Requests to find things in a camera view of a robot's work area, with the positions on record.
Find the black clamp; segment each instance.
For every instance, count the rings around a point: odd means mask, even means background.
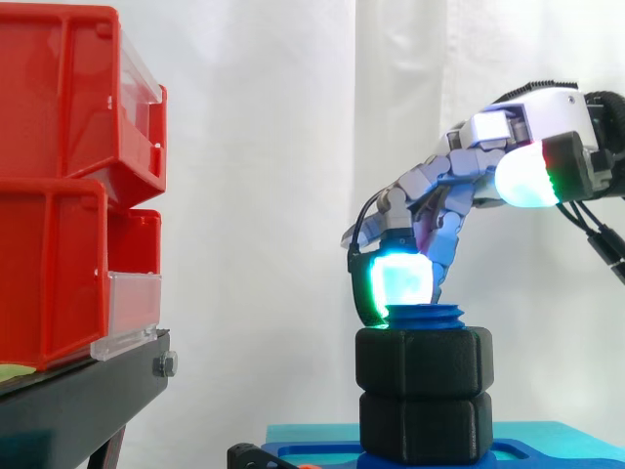
[[[249,443],[239,443],[228,450],[228,469],[266,469],[272,463],[276,469],[298,469]]]

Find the cyan light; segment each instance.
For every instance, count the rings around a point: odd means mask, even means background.
[[[371,266],[371,285],[382,318],[387,305],[430,303],[434,292],[432,261],[423,254],[406,252],[378,256]]]
[[[542,142],[507,153],[495,170],[495,188],[516,207],[551,207],[560,203],[545,165]]]

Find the white backdrop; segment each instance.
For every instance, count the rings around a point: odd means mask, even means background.
[[[121,469],[217,469],[270,423],[357,421],[339,239],[362,201],[526,81],[625,93],[622,2],[110,3],[169,89],[169,186],[148,205],[181,360]],[[596,205],[625,231],[622,202]],[[494,335],[495,418],[625,446],[623,293],[555,210],[499,208],[465,224],[443,300]]]

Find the red storage bin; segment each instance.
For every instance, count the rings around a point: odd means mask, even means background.
[[[109,7],[0,3],[0,177],[89,178],[129,208],[165,191],[167,94]]]
[[[128,334],[153,338],[157,212],[109,210],[96,181],[0,179],[0,220],[0,364],[105,360],[136,345]]]

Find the stacked black blocks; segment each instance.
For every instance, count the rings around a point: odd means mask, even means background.
[[[356,335],[360,442],[406,465],[477,462],[492,445],[492,337],[481,327]]]

